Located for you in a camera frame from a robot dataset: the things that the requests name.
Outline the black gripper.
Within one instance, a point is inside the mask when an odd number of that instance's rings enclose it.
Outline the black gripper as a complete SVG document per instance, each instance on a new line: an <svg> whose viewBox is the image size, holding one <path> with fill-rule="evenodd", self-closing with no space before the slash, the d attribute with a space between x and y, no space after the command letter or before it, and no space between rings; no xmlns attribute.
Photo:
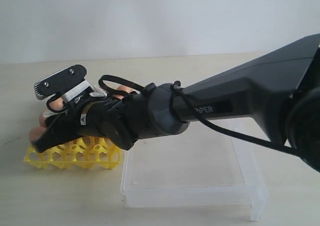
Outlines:
<svg viewBox="0 0 320 226"><path fill-rule="evenodd" d="M91 98L81 101L75 108L46 119L47 129L44 134L31 142L38 153L67 143L82 136L106 138L106 119L108 108L106 98Z"/></svg>

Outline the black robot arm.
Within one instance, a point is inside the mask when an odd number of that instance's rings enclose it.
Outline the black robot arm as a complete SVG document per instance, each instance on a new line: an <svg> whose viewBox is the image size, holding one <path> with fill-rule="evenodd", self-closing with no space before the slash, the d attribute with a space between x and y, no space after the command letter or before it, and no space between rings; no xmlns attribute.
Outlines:
<svg viewBox="0 0 320 226"><path fill-rule="evenodd" d="M223 73L182 87L146 86L103 75L98 89L72 65L35 83L38 100L62 99L45 131L42 153L82 136L109 138L129 150L136 141L178 135L191 121L222 134L294 155L320 169L320 36L303 37Z"/></svg>

